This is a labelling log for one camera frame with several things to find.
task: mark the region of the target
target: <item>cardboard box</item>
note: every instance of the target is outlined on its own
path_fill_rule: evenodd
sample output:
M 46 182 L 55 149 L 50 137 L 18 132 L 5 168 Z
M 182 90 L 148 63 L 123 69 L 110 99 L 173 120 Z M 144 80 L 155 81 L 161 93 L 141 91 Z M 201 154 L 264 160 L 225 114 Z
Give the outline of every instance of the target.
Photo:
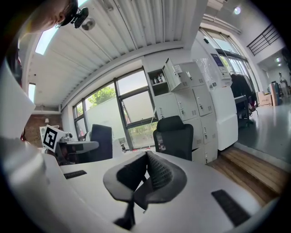
M 272 95 L 265 95 L 263 91 L 258 92 L 260 106 L 272 106 Z

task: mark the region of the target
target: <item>office chair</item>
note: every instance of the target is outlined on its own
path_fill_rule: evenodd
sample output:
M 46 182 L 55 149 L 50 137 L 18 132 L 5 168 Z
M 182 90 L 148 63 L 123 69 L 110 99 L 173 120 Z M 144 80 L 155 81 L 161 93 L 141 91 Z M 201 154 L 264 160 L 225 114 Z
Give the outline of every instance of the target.
M 90 151 L 91 162 L 112 158 L 112 128 L 93 124 L 90 141 L 99 142 L 99 147 Z
M 157 152 L 192 161 L 193 126 L 179 116 L 159 120 L 153 137 Z

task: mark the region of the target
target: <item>ceiling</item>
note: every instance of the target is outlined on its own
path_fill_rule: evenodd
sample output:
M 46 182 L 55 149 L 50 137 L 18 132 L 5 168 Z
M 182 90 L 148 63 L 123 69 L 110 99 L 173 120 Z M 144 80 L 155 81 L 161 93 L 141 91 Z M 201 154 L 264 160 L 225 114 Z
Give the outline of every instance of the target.
M 207 4 L 203 2 L 202 11 Z M 196 2 L 88 0 L 81 8 L 89 8 L 89 17 L 96 22 L 92 30 L 67 25 L 56 32 L 44 55 L 34 52 L 36 43 L 28 51 L 25 78 L 27 83 L 36 84 L 35 104 L 63 103 L 92 73 L 125 54 L 168 41 L 183 41 L 191 27 L 187 21 L 192 19 L 189 14 L 194 14 L 193 3 Z
M 281 59 L 280 62 L 276 61 L 276 58 L 278 58 L 278 57 Z M 270 71 L 272 69 L 277 68 L 279 63 L 281 63 L 282 66 L 286 64 L 285 61 L 284 61 L 284 58 L 283 58 L 281 50 L 278 51 L 277 53 L 274 53 L 270 57 L 262 60 L 260 63 L 258 63 L 258 65 L 264 71 Z

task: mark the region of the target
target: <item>staircase railing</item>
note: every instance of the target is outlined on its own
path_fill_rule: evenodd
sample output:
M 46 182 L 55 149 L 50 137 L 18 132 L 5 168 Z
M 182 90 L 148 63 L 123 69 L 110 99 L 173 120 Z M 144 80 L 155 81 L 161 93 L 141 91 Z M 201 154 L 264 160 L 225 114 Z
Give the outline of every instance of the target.
M 280 37 L 276 28 L 270 24 L 261 34 L 259 34 L 247 47 L 255 56 L 266 47 L 270 46 L 274 41 Z

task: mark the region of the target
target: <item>ceiling light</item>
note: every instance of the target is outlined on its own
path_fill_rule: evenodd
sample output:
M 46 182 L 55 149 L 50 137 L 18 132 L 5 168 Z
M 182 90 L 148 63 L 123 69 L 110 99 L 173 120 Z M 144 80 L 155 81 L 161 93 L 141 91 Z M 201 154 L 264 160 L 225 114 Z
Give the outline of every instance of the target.
M 234 13 L 236 15 L 238 15 L 238 14 L 240 14 L 240 12 L 241 12 L 241 8 L 240 7 L 236 7 L 235 10 L 234 10 Z
M 35 102 L 35 83 L 28 85 L 28 98 L 34 103 Z
M 78 1 L 78 6 L 81 6 L 86 1 L 87 0 L 79 0 Z M 58 29 L 59 28 L 52 27 L 51 29 L 46 30 L 46 31 L 44 31 L 42 33 L 42 35 L 40 37 L 40 40 L 38 41 L 37 46 L 36 46 L 36 49 L 35 49 L 35 52 L 36 53 L 39 53 L 41 55 L 44 55 L 47 46 L 49 45 L 51 39 L 53 38 L 54 34 L 56 33 L 56 31 Z

